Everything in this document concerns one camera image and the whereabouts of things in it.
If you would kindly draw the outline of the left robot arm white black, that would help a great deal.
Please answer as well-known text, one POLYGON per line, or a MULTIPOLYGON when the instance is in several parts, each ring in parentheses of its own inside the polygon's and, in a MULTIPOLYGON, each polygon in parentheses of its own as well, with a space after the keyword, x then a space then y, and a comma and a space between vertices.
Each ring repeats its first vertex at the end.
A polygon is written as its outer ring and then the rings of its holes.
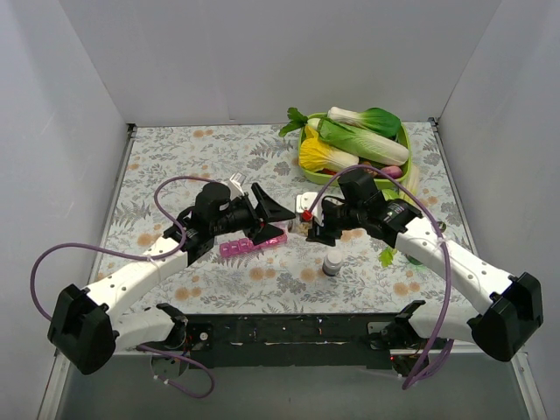
POLYGON ((82 289, 71 284, 60 294, 48 339, 84 375, 99 370, 116 351, 157 343, 175 350, 187 340, 186 315, 170 304, 139 312, 129 308, 162 281, 194 264, 214 247, 216 237, 241 231, 255 245, 283 235, 278 222, 295 214, 258 184, 236 197, 218 182, 206 184, 193 206, 143 254, 112 275, 82 289))

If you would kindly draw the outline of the pink weekly pill organizer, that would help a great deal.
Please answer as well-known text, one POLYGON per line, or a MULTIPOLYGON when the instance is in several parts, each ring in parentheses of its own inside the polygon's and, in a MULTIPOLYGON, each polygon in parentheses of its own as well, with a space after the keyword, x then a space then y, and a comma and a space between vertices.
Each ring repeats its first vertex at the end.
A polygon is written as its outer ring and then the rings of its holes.
POLYGON ((288 241, 287 234, 282 234, 276 238, 255 245, 250 239, 242 238, 239 240, 224 242, 219 246, 219 253, 222 258, 240 256, 264 249, 274 248, 285 244, 288 241))

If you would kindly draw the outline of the clear bottle of yellow pills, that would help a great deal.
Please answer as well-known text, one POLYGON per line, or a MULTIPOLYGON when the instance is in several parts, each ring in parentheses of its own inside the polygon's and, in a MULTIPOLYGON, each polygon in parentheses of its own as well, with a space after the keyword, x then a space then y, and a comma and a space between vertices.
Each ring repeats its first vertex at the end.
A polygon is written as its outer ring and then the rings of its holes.
POLYGON ((287 222, 287 231, 294 235, 302 237, 308 236, 308 231, 312 228, 312 223, 309 221, 301 221, 300 219, 289 220, 287 222))

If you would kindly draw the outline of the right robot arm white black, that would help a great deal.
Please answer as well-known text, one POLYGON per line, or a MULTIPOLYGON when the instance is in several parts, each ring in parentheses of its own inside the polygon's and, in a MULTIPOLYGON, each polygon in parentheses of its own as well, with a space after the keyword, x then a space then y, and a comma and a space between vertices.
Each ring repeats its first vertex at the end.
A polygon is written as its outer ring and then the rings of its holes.
POLYGON ((297 214, 311 224, 308 241, 334 246, 343 231, 362 228, 441 276, 469 303, 461 308, 415 301, 375 335, 379 341, 412 348, 436 336, 471 342, 497 361, 510 361, 542 325, 542 288, 534 276, 513 276, 445 239, 426 212, 403 199, 385 199, 365 170, 348 170, 338 184, 341 198, 297 196, 297 214))

